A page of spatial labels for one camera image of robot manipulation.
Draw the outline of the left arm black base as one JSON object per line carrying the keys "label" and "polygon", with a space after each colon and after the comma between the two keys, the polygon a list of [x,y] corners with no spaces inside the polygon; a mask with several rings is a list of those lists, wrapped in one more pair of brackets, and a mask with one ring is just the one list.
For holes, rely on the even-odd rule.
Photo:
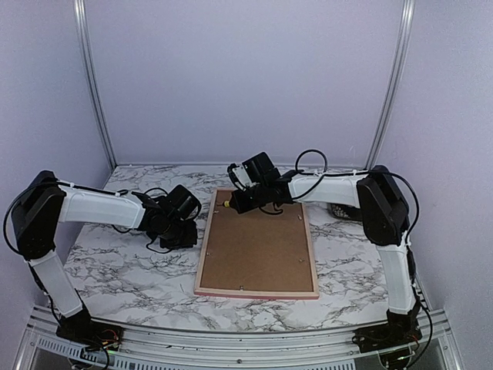
{"label": "left arm black base", "polygon": [[88,352],[118,349],[122,334],[122,327],[93,321],[82,312],[70,318],[61,317],[56,330],[58,337],[84,345]]}

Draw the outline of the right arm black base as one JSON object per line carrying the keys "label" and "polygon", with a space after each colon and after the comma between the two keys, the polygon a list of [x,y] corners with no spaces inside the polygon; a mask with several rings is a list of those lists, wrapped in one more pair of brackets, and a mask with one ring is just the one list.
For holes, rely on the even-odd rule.
{"label": "right arm black base", "polygon": [[403,325],[385,323],[358,328],[354,331],[352,343],[360,353],[373,352],[406,345],[422,339],[422,333],[416,326],[405,328]]}

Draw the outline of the pink wooden picture frame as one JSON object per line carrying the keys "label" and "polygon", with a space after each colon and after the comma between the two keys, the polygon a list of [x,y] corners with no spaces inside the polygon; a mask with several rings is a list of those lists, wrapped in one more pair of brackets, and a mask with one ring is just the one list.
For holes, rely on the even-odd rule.
{"label": "pink wooden picture frame", "polygon": [[232,191],[217,188],[210,201],[194,292],[264,300],[316,300],[318,279],[304,205],[281,215],[238,214],[224,207]]}

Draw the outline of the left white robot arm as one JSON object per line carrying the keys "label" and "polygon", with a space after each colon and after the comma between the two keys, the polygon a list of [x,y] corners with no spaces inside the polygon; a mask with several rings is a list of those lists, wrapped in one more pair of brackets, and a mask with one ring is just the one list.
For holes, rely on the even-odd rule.
{"label": "left white robot arm", "polygon": [[193,247],[198,240],[196,216],[200,201],[184,186],[157,197],[147,193],[84,187],[59,180],[43,170],[9,204],[2,222],[15,239],[7,246],[27,262],[39,286],[58,308],[66,328],[81,343],[97,336],[97,326],[65,273],[55,251],[55,235],[61,223],[104,224],[137,230],[168,251]]}

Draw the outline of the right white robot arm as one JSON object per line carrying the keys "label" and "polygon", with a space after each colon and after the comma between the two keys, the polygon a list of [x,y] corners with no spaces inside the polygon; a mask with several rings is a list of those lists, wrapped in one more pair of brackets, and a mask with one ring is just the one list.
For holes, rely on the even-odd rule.
{"label": "right white robot arm", "polygon": [[269,156],[259,153],[227,168],[235,186],[225,207],[244,214],[268,204],[326,203],[360,211],[366,238],[377,248],[388,292],[387,316],[381,337],[398,345],[411,333],[408,318],[419,309],[414,288],[415,264],[410,234],[409,204],[399,188],[406,180],[385,166],[346,173],[307,172],[295,167],[281,173]]}

